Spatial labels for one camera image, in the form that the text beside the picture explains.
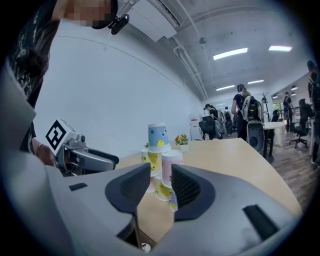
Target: potted plant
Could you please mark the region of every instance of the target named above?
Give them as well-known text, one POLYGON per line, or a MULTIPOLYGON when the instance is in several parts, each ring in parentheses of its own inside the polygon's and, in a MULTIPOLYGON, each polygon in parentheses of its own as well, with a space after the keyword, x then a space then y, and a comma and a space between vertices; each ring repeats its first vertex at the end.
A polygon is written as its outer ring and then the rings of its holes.
POLYGON ((187 135, 181 134, 175 138, 175 144, 180 146, 182 152, 188 151, 188 138, 187 135))

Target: air conditioner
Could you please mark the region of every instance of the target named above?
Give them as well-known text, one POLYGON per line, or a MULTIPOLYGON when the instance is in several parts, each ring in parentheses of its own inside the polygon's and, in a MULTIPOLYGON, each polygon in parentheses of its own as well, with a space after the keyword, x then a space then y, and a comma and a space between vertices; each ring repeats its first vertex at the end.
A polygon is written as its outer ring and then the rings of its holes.
POLYGON ((171 38, 183 19, 169 0, 140 0, 128 12, 129 23, 157 42, 162 37, 171 38))

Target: fluorescent light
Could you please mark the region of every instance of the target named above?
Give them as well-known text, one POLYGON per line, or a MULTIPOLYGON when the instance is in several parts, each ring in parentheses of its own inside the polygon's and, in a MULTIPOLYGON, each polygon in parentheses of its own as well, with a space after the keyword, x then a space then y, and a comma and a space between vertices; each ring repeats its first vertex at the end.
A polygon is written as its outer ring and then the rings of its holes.
POLYGON ((214 55, 213 59, 214 60, 218 60, 218 59, 221 59, 221 58, 224 58, 224 57, 228 57, 228 56, 231 56, 231 55, 235 55, 235 54, 243 54, 243 53, 246 53, 247 51, 248 51, 248 48, 242 48, 242 49, 238 49, 238 50, 231 50, 231 51, 227 51, 227 52, 224 52, 224 53, 220 53, 220 54, 214 55))
POLYGON ((252 81, 252 82, 248 82, 248 85, 250 84, 255 84, 255 83, 261 83, 263 82, 264 80, 258 80, 258 81, 252 81))
POLYGON ((228 88, 231 88, 231 87, 235 87, 235 85, 230 85, 230 86, 222 87, 222 88, 219 88, 219 89, 216 89, 216 90, 217 90, 217 91, 220 91, 220 90, 228 89, 228 88))
POLYGON ((290 52, 292 47, 290 46, 279 46, 279 45, 271 45, 269 51, 282 51, 282 52, 290 52))

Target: flower pot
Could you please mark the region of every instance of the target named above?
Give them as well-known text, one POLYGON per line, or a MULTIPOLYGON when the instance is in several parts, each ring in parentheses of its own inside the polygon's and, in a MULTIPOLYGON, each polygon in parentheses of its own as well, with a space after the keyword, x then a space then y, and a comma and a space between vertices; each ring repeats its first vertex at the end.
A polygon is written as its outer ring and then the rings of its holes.
POLYGON ((188 145, 180 145, 180 150, 182 152, 187 152, 188 151, 188 145))

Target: white marker cube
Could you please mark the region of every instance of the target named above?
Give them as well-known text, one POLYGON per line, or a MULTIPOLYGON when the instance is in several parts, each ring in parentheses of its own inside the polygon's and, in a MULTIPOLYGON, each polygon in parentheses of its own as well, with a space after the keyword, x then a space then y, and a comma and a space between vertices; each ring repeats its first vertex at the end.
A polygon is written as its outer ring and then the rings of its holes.
POLYGON ((66 143, 71 138, 76 139, 78 134, 79 133, 66 121, 57 118, 47 132, 45 139, 48 141, 49 148, 56 156, 62 144, 66 143))

